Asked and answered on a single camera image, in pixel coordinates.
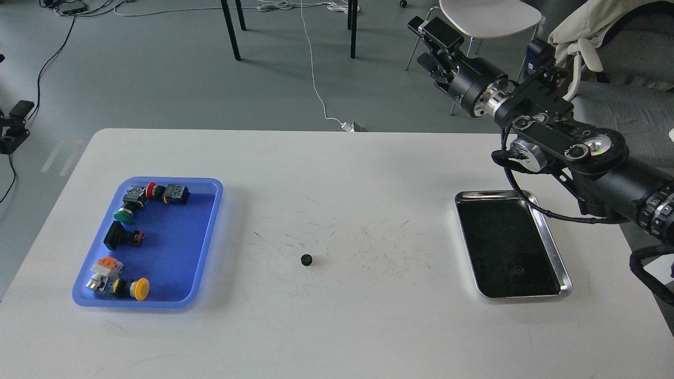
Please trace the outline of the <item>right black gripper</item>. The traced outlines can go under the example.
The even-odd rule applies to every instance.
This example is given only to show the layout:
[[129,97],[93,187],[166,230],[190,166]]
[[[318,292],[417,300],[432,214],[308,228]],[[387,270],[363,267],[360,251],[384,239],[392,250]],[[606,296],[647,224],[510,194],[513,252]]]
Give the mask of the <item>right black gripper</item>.
[[486,58],[466,57],[460,50],[464,36],[438,17],[426,20],[415,16],[407,26],[429,50],[417,57],[417,63],[429,73],[436,88],[450,95],[470,117],[484,115],[487,89],[504,87],[508,75]]

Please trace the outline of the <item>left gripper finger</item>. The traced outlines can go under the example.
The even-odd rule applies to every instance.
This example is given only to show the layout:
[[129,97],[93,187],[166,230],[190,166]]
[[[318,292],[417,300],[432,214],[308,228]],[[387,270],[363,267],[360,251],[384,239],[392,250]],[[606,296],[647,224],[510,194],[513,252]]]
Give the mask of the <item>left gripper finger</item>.
[[26,120],[35,103],[21,100],[16,103],[8,115],[2,112],[1,153],[13,154],[31,134],[26,129]]

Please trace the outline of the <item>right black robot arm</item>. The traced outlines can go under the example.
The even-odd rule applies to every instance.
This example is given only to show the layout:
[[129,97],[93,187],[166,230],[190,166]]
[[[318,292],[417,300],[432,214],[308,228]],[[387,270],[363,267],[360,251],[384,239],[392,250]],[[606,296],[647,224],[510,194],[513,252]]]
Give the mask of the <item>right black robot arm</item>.
[[493,117],[502,130],[492,158],[504,168],[518,196],[512,171],[551,174],[578,201],[573,222],[634,222],[660,241],[630,256],[630,269],[654,296],[672,304],[672,291],[645,270],[650,257],[672,254],[672,177],[630,157],[624,137],[573,119],[573,106],[558,94],[558,70],[542,64],[515,83],[484,58],[469,58],[463,36],[442,19],[414,17],[410,29],[428,47],[418,63],[440,91],[470,117]]

